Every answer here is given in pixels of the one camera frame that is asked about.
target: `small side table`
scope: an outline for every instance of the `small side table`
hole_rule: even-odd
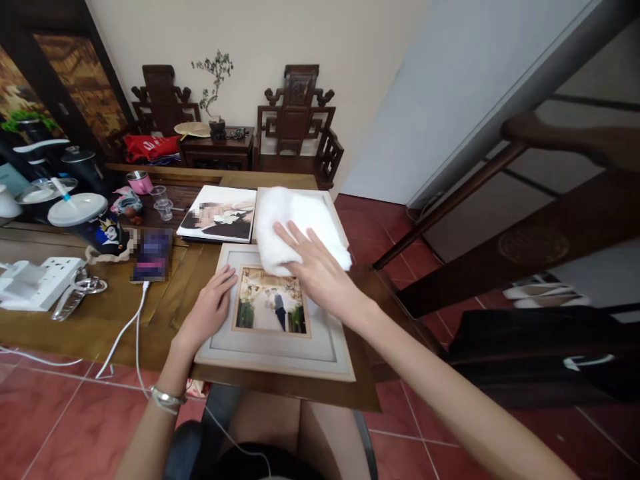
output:
[[[227,134],[242,127],[227,127]],[[244,127],[249,134],[242,140],[212,140],[187,137],[178,142],[180,156],[187,168],[250,171],[253,163],[255,128]]]

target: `red tile floor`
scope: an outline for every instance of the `red tile floor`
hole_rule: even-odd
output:
[[[401,205],[346,195],[339,195],[335,205],[358,263],[377,260],[412,225]],[[385,270],[404,287],[439,266],[426,244],[417,241]],[[490,292],[422,321],[446,346],[464,310],[508,306],[500,292]],[[47,367],[0,353],[0,478],[113,478],[146,400],[135,370],[115,367],[111,378],[98,381],[98,368],[88,361]],[[155,373],[143,374],[146,385],[156,378]],[[383,412],[366,413],[365,418],[381,480],[490,478],[408,385],[392,381],[378,384],[377,390]],[[200,419],[203,410],[203,401],[190,400],[178,423]],[[513,414],[582,479],[640,478],[639,406]]]

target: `potted plant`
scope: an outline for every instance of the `potted plant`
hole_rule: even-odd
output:
[[[25,132],[34,142],[53,138],[52,130],[60,128],[56,122],[36,111],[16,110],[9,114],[9,119],[0,123],[2,130]]]
[[[214,117],[211,112],[209,112],[209,106],[213,102],[218,100],[218,88],[220,88],[220,84],[224,82],[225,76],[227,78],[231,76],[231,70],[233,70],[233,62],[230,60],[228,53],[225,53],[223,55],[220,50],[218,50],[218,53],[213,60],[209,60],[208,58],[206,58],[204,62],[191,62],[191,66],[194,69],[208,71],[214,76],[213,88],[211,89],[211,93],[209,93],[209,89],[203,89],[202,100],[200,100],[199,105],[200,108],[204,109],[207,114],[212,117],[211,120],[209,120],[209,126],[211,128],[211,138],[226,138],[225,121],[222,120],[219,115]]]

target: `picture frame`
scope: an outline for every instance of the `picture frame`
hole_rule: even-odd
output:
[[[258,187],[256,196],[255,196],[255,217],[257,218],[259,215],[260,208],[260,197],[265,194],[265,192],[269,190],[269,187]],[[345,248],[349,247],[349,240],[347,239],[347,234],[345,233],[344,228],[342,227],[342,223],[340,222],[340,217],[338,217],[338,212],[335,209],[333,204],[333,200],[331,199],[331,195],[326,190],[300,190],[300,189],[289,189],[292,192],[299,193],[300,195],[306,195],[308,197],[314,197],[322,200],[327,209],[329,210],[329,214],[333,220],[335,225],[335,229],[338,232],[338,236],[340,237],[340,241],[345,246]],[[258,243],[255,230],[251,232],[251,243],[256,245]]]
[[[238,271],[260,266],[256,245],[222,244],[216,271],[229,264]],[[238,369],[353,382],[355,374],[340,321],[302,294],[310,335],[233,329],[239,286],[231,288],[229,314],[220,330],[198,350],[194,362]]]

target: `white shoe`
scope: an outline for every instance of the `white shoe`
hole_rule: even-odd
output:
[[[576,307],[578,305],[590,305],[591,300],[584,295],[555,295],[536,298],[521,299],[513,302],[515,308],[544,308],[544,307]]]
[[[518,300],[530,297],[562,295],[569,292],[573,292],[573,287],[565,283],[532,283],[504,290],[502,294],[509,300]]]

